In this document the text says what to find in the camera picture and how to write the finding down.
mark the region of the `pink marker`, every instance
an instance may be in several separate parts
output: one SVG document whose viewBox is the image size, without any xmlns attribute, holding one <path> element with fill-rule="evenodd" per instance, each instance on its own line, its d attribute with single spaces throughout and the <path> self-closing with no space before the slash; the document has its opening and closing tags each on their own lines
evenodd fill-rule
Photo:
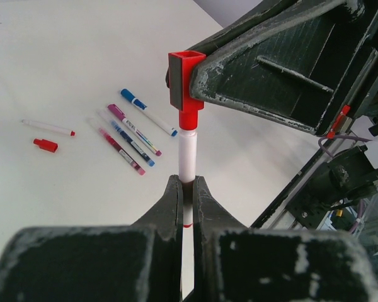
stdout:
<svg viewBox="0 0 378 302">
<path fill-rule="evenodd" d="M 135 169 L 140 175 L 146 173 L 145 170 L 122 148 L 122 146 L 119 145 L 103 127 L 101 127 L 100 124 L 96 123 L 93 118 L 90 118 L 88 123 L 107 140 L 107 142 L 129 163 L 129 165 L 133 167 L 133 169 Z"/>
<path fill-rule="evenodd" d="M 127 118 L 126 118 L 126 115 L 125 113 L 123 113 L 122 110 L 120 110 L 120 108 L 118 106 L 116 106 L 115 104 L 111 104 L 108 106 L 108 109 L 109 111 L 111 111 L 123 124 L 125 124 L 127 126 L 127 128 L 129 128 L 129 130 L 131 132 L 134 133 L 135 136 L 137 136 L 139 138 L 139 140 L 141 140 L 144 145 L 146 145 L 148 147 L 148 149 L 151 150 L 152 153 L 154 153 L 155 155 L 157 156 L 160 156 L 162 153 L 160 150 L 158 150 L 156 148 L 156 146 L 154 146 L 147 137 L 145 137 L 143 135 L 143 133 L 141 133 Z"/>
</svg>

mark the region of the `red tube connector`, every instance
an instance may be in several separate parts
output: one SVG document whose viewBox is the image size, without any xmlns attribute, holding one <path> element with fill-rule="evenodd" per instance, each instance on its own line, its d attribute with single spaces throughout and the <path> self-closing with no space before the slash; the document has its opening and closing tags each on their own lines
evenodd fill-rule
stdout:
<svg viewBox="0 0 378 302">
<path fill-rule="evenodd" d="M 192 70 L 204 59 L 204 53 L 193 50 L 168 54 L 170 103 L 180 111 L 179 126 L 184 130 L 197 128 L 198 111 L 204 108 L 204 102 L 193 99 L 189 93 Z"/>
</svg>

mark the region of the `cable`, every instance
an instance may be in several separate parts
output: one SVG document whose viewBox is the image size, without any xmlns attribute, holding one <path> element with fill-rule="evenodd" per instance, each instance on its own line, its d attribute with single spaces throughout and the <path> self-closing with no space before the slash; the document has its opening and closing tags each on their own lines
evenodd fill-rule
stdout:
<svg viewBox="0 0 378 302">
<path fill-rule="evenodd" d="M 337 139 L 337 138 L 340 138 L 340 139 L 343 139 L 343 140 L 354 140 L 356 142 L 364 142 L 364 143 L 367 143 L 367 142 L 371 142 L 371 140 L 367 139 L 367 138 L 363 138 L 363 137 L 352 137 L 350 135 L 335 135 L 333 137 L 333 139 Z M 319 140 L 318 140 L 318 145 L 319 145 L 319 148 L 321 148 L 321 150 L 323 152 L 325 152 L 326 154 L 328 154 L 331 158 L 335 157 L 335 155 L 333 153 L 331 153 L 327 148 L 325 148 L 322 144 L 322 142 L 324 140 L 327 140 L 329 138 L 326 138 L 326 137 L 321 137 Z"/>
<path fill-rule="evenodd" d="M 358 225 L 360 224 L 361 217 L 363 217 L 363 213 L 364 213 L 364 202 L 360 200 L 360 202 L 358 203 L 357 218 L 355 220 L 355 223 L 351 227 L 351 229 L 349 229 L 348 231 L 349 233 L 353 233 L 357 229 Z"/>
</svg>

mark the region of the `pink pen cap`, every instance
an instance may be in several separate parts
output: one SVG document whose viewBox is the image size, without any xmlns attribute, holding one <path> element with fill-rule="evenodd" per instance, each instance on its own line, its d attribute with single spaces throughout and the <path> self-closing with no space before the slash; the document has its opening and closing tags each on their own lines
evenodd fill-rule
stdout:
<svg viewBox="0 0 378 302">
<path fill-rule="evenodd" d="M 108 105 L 109 111 L 113 113 L 119 120 L 123 121 L 126 118 L 125 113 L 115 104 Z"/>
</svg>

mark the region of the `gray wall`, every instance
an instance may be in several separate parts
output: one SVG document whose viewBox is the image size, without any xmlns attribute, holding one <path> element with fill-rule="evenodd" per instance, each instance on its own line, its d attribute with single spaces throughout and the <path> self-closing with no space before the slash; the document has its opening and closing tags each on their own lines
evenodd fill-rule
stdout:
<svg viewBox="0 0 378 302">
<path fill-rule="evenodd" d="M 221 26 L 226 27 L 253 9 L 262 0 L 194 0 Z"/>
</svg>

